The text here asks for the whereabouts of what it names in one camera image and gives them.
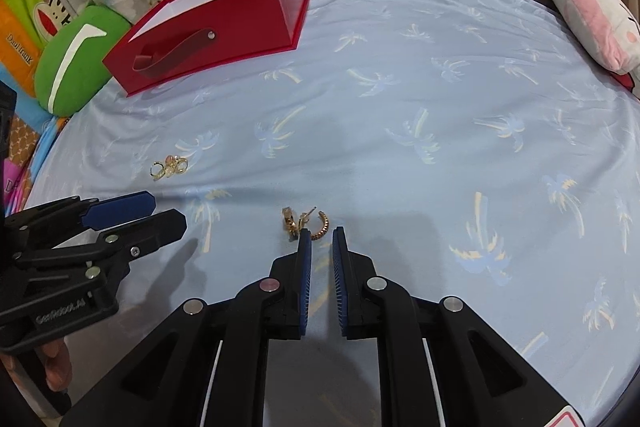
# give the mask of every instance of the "stuffed toy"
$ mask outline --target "stuffed toy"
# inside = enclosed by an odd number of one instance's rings
[[[130,23],[105,6],[87,6],[62,26],[40,57],[36,98],[57,116],[82,109],[111,78],[102,59],[129,31]]]

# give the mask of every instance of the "bed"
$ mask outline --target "bed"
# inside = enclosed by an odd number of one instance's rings
[[[149,190],[189,228],[68,338],[72,397],[185,299],[263,277],[295,248],[281,208],[317,206],[412,295],[472,303],[598,425],[640,364],[639,104],[532,0],[311,0],[296,51],[130,98],[112,80],[29,206]],[[188,171],[154,182],[169,154]],[[307,336],[270,349],[266,425],[380,423],[376,346],[341,338],[329,253]]]

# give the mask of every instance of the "red box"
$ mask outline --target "red box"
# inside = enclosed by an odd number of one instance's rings
[[[298,46],[309,0],[163,0],[104,57],[131,95],[178,76]]]

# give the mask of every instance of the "twisted gold hoop earring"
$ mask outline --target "twisted gold hoop earring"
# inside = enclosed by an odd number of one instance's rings
[[[309,222],[309,217],[311,216],[311,214],[315,209],[316,207],[314,206],[310,211],[303,212],[302,214],[300,214],[300,220],[298,221],[299,230],[302,230],[305,228],[305,225]],[[329,218],[326,217],[326,214],[322,210],[318,210],[318,216],[322,220],[322,228],[318,230],[318,232],[311,234],[312,241],[317,241],[322,236],[324,236],[324,234],[327,233],[327,231],[329,230]]]

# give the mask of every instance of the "colorful pillow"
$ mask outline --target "colorful pillow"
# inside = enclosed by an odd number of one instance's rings
[[[130,23],[105,6],[88,6],[42,52],[35,73],[40,105],[57,116],[79,111],[111,78],[102,59]]]
[[[621,0],[553,0],[569,28],[603,68],[640,66],[640,26]]]

